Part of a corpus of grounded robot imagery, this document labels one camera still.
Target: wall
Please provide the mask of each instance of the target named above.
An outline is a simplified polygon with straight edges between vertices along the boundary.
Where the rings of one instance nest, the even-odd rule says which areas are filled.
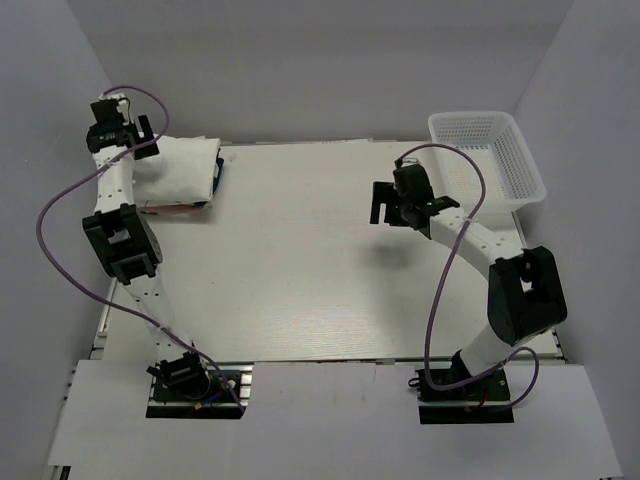
[[[584,363],[628,478],[640,478],[640,4],[576,0],[516,110],[549,190],[522,215],[551,248]]]
[[[159,94],[174,134],[282,141],[513,111],[571,0],[69,3],[112,83]]]
[[[100,308],[46,262],[35,240],[43,204],[93,170],[89,102],[106,76],[63,0],[0,6],[0,475],[39,479],[71,369],[90,352]],[[45,234],[86,284],[105,291],[80,219],[95,187],[55,208]]]

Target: folded cloth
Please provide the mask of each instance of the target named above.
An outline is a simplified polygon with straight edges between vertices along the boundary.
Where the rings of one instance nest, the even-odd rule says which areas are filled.
[[[210,202],[219,173],[220,139],[164,136],[158,140],[158,149],[158,155],[136,160],[136,204],[144,208]]]

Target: basket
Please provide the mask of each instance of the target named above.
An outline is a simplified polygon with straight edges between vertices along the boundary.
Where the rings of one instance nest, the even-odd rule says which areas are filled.
[[[453,145],[478,164],[487,185],[480,213],[515,212],[544,199],[542,183],[531,152],[516,121],[504,112],[449,112],[429,117],[433,142]],[[436,149],[445,194],[466,210],[480,197],[480,181],[459,155]]]

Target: purple cable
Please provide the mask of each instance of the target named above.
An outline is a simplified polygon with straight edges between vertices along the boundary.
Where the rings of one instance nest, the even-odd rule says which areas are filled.
[[[47,247],[46,242],[44,241],[44,237],[42,235],[42,224],[44,223],[44,218],[47,215],[47,212],[51,209],[51,207],[53,205],[55,205],[58,202],[58,200],[60,200],[64,196],[66,196],[68,193],[71,193],[76,188],[81,187],[82,185],[84,185],[88,181],[96,178],[101,173],[105,172],[109,167],[113,166],[118,161],[120,161],[120,159],[122,157],[124,157],[125,155],[128,155],[128,154],[134,152],[135,150],[137,150],[139,148],[143,148],[143,147],[146,147],[146,146],[149,146],[149,145],[152,145],[152,144],[156,143],[163,135],[165,135],[167,133],[167,129],[169,128],[169,111],[167,110],[167,107],[164,105],[164,103],[162,103],[162,101],[158,97],[156,97],[154,94],[152,94],[151,92],[148,92],[148,91],[146,91],[146,90],[144,90],[142,88],[134,87],[134,86],[131,86],[131,85],[119,85],[117,87],[112,87],[112,88],[110,88],[108,90],[105,90],[103,92],[103,95],[108,95],[111,92],[114,92],[116,90],[122,90],[122,89],[135,90],[137,92],[143,93],[143,94],[147,95],[148,97],[152,98],[153,100],[155,100],[156,103],[158,105],[160,105],[160,108],[162,108],[162,111],[164,112],[164,115],[165,115],[165,123],[164,123],[164,126],[162,127],[162,130],[160,131],[160,133],[158,134],[157,137],[155,137],[155,138],[153,138],[151,140],[148,140],[146,142],[143,142],[143,143],[141,143],[139,145],[134,145],[133,147],[128,148],[127,150],[124,150],[124,151],[118,153],[115,157],[113,157],[111,160],[109,160],[109,163],[107,163],[103,167],[97,169],[92,174],[87,175],[83,179],[78,180],[73,185],[65,188],[60,193],[56,194],[51,200],[49,200],[45,204],[45,206],[42,207],[42,211],[40,211],[40,214],[38,215],[38,220],[36,221],[36,238],[38,239],[38,245],[40,245],[40,249],[42,250],[42,253],[44,253],[45,257],[47,257],[47,260],[49,260],[51,265],[53,265],[53,267],[71,285],[76,287],[78,290],[80,290],[86,296],[88,296],[89,298],[95,300],[96,302],[102,303],[103,305],[106,305],[106,306],[111,307],[111,308],[115,308],[116,310],[120,310],[122,312],[129,313],[131,315],[135,315],[136,317],[139,317],[139,318],[143,319],[144,321],[149,322],[151,325],[153,325],[155,328],[157,328],[162,333],[164,333],[167,337],[169,337],[175,344],[180,345],[182,348],[184,348],[188,352],[194,353],[194,354],[198,355],[199,357],[204,358],[207,362],[209,362],[211,364],[211,366],[215,369],[215,371],[218,374],[218,376],[220,377],[220,379],[222,380],[224,386],[229,391],[229,394],[233,398],[233,401],[238,405],[238,408],[240,408],[240,410],[242,412],[244,412],[244,410],[245,410],[244,405],[242,405],[242,403],[240,402],[240,399],[238,398],[238,395],[236,395],[236,392],[229,385],[229,381],[227,380],[227,377],[224,375],[224,373],[222,372],[222,370],[220,369],[218,364],[216,362],[214,362],[213,359],[210,356],[208,356],[206,353],[201,352],[200,350],[198,350],[194,346],[189,345],[188,343],[184,342],[176,334],[174,334],[170,329],[161,326],[160,323],[157,320],[151,318],[150,316],[145,315],[144,313],[138,312],[136,310],[132,310],[131,308],[125,307],[124,305],[120,305],[118,303],[112,302],[111,300],[108,300],[107,298],[104,298],[104,297],[98,295],[97,293],[94,293],[91,290],[89,290],[87,287],[82,285],[78,280],[76,280],[73,277],[73,275],[71,275],[71,273],[69,273],[58,262],[58,260],[56,260],[56,258],[53,256],[53,254],[49,250],[49,247]]]
[[[427,381],[427,384],[429,385],[429,387],[431,387],[432,389],[439,391],[439,392],[444,392],[447,390],[454,390],[456,388],[461,388],[464,387],[465,385],[469,385],[473,382],[476,382],[478,380],[480,380],[481,378],[484,378],[488,375],[491,375],[492,373],[500,370],[501,368],[503,368],[508,362],[510,362],[518,353],[526,351],[529,352],[531,354],[531,356],[533,357],[533,361],[534,361],[534,372],[533,372],[533,378],[531,379],[531,383],[529,384],[529,386],[526,388],[526,390],[524,391],[524,393],[522,395],[520,395],[516,400],[514,400],[513,402],[502,406],[502,407],[498,407],[497,409],[506,409],[506,408],[511,408],[514,407],[516,405],[518,405],[520,402],[522,402],[527,395],[529,395],[529,393],[531,393],[531,390],[533,390],[533,387],[536,384],[536,381],[538,380],[538,374],[540,373],[540,359],[538,358],[538,355],[536,354],[536,352],[529,348],[529,347],[519,347],[517,348],[515,351],[513,351],[513,353],[511,353],[511,355],[509,355],[509,357],[507,357],[506,359],[504,359],[502,362],[498,363],[497,365],[485,370],[482,373],[479,373],[478,375],[474,375],[473,377],[467,378],[465,380],[461,380],[459,382],[454,382],[454,383],[450,383],[447,385],[438,385],[433,381],[433,378],[431,377],[431,372],[429,371],[429,360],[430,360],[430,350],[431,350],[431,335],[433,333],[433,325],[435,323],[436,320],[436,313],[438,311],[438,305],[440,304],[440,298],[442,297],[442,291],[444,290],[444,284],[447,281],[447,276],[449,275],[449,270],[451,270],[451,265],[453,265],[453,260],[456,257],[456,254],[458,253],[458,249],[460,248],[460,244],[462,243],[462,239],[464,237],[464,234],[467,232],[467,230],[469,229],[469,226],[471,225],[471,222],[473,221],[476,213],[478,213],[478,210],[480,210],[480,207],[482,206],[482,204],[484,203],[484,200],[487,196],[487,185],[485,183],[484,180],[484,176],[482,175],[482,172],[480,171],[480,168],[478,167],[478,165],[476,164],[476,162],[473,161],[473,159],[467,155],[466,153],[464,153],[462,150],[457,149],[455,147],[452,147],[450,145],[445,145],[442,143],[425,143],[423,145],[418,145],[417,147],[414,147],[410,150],[408,150],[407,152],[403,153],[397,160],[396,160],[396,165],[400,166],[402,165],[402,161],[410,154],[412,154],[413,152],[417,151],[417,150],[422,150],[423,148],[444,148],[445,150],[449,150],[452,151],[454,153],[457,153],[458,155],[462,156],[467,162],[469,162],[469,164],[473,167],[473,169],[476,172],[476,175],[478,176],[478,180],[480,180],[480,199],[478,200],[478,203],[476,203],[475,207],[473,207],[473,209],[471,210],[471,213],[467,216],[466,220],[464,221],[464,223],[462,224],[462,228],[460,228],[460,232],[458,232],[458,236],[455,239],[455,242],[453,243],[453,247],[451,248],[451,252],[449,252],[449,257],[447,258],[447,261],[444,265],[444,268],[442,270],[442,275],[440,275],[440,281],[438,282],[438,287],[436,288],[436,293],[433,297],[433,303],[431,304],[431,311],[429,312],[429,320],[427,321],[427,333],[425,335],[425,339],[424,339],[424,372],[425,372],[425,379]]]

